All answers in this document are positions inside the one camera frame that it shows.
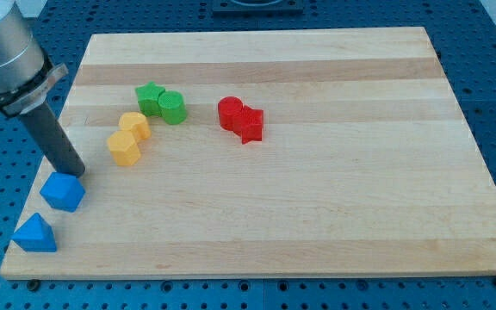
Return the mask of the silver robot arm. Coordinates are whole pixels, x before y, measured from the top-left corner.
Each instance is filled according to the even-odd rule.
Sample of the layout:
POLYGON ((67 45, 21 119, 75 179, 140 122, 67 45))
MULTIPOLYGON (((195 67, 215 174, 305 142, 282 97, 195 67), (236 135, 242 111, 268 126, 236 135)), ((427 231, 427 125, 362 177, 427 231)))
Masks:
POLYGON ((67 74, 35 39, 16 2, 0 0, 0 112, 12 117, 36 109, 67 74))

